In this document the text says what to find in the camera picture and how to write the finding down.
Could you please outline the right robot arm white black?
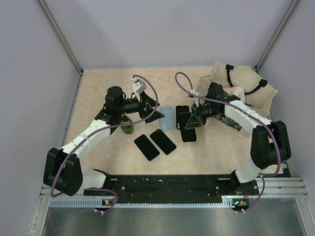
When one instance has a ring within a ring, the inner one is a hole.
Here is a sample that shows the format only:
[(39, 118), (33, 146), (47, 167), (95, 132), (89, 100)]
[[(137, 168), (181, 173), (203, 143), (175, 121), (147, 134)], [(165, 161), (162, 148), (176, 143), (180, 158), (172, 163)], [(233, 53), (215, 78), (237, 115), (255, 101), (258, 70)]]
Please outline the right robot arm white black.
[(230, 190), (237, 195), (248, 188), (262, 170), (280, 165), (291, 157), (291, 148), (286, 125), (282, 121), (272, 122), (247, 107), (239, 97), (228, 95), (222, 85), (212, 82), (203, 103), (196, 101), (186, 130), (202, 127), (207, 118), (224, 115), (246, 130), (251, 136), (249, 160), (231, 174)]

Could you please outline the bare black phone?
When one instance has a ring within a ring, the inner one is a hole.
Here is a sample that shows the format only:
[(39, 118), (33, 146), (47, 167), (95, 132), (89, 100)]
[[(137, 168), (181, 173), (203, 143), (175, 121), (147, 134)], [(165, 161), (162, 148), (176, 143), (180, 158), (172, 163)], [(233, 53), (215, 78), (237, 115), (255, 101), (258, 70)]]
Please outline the bare black phone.
[(182, 136), (183, 142), (195, 142), (196, 141), (196, 133), (195, 129), (186, 130), (186, 125), (190, 119), (190, 113), (182, 113), (180, 115), (180, 132)]
[(157, 129), (153, 133), (151, 133), (150, 138), (166, 155), (169, 155), (176, 149), (176, 145), (168, 138), (168, 136), (161, 129)]
[(134, 140), (134, 143), (148, 161), (152, 161), (160, 155), (160, 152), (158, 151), (158, 149), (153, 145), (153, 143), (144, 134), (136, 138)]

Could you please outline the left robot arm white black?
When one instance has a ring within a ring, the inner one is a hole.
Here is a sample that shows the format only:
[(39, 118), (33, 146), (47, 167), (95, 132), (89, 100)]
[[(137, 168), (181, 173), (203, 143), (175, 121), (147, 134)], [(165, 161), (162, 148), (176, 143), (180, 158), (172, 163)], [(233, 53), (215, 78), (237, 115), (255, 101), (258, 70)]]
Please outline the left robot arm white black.
[(157, 111), (157, 97), (151, 98), (144, 91), (133, 94), (134, 98), (127, 98), (121, 87), (110, 87), (103, 108), (92, 123), (67, 145), (48, 151), (43, 182), (51, 187), (51, 191), (58, 190), (68, 196), (83, 189), (95, 189), (101, 195), (111, 191), (112, 184), (106, 180), (108, 173), (97, 169), (83, 173), (81, 163), (96, 145), (118, 127), (124, 127), (123, 115), (138, 113), (141, 121), (146, 123), (164, 117)]

